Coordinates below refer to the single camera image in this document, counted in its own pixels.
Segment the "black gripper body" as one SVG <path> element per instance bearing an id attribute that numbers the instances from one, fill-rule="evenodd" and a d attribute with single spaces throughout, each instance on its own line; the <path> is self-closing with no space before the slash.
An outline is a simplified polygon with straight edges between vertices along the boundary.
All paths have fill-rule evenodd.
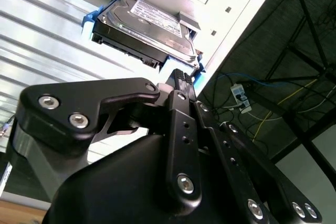
<path id="1" fill-rule="evenodd" d="M 150 135 L 70 176 L 44 223 L 246 223 L 220 163 L 194 139 Z"/>

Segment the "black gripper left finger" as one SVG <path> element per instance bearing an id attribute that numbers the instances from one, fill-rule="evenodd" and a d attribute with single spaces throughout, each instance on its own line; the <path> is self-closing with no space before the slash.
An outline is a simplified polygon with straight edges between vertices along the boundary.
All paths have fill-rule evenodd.
<path id="1" fill-rule="evenodd" d="M 26 88 L 15 116 L 15 150 L 49 198 L 88 166 L 90 144 L 145 127 L 167 142 L 161 182 L 180 208 L 202 199 L 192 78 L 176 69 L 166 83 L 145 78 L 42 84 Z"/>

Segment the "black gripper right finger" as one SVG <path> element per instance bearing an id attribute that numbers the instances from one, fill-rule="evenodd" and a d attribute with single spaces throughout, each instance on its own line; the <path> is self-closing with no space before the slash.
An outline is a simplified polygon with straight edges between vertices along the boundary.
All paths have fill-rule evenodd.
<path id="1" fill-rule="evenodd" d="M 196 100 L 192 78 L 185 74 L 197 130 L 209 148 L 212 163 L 206 176 L 211 189 L 229 210 L 229 223 L 322 223 L 309 199 L 231 123 L 218 125 L 207 107 Z"/>

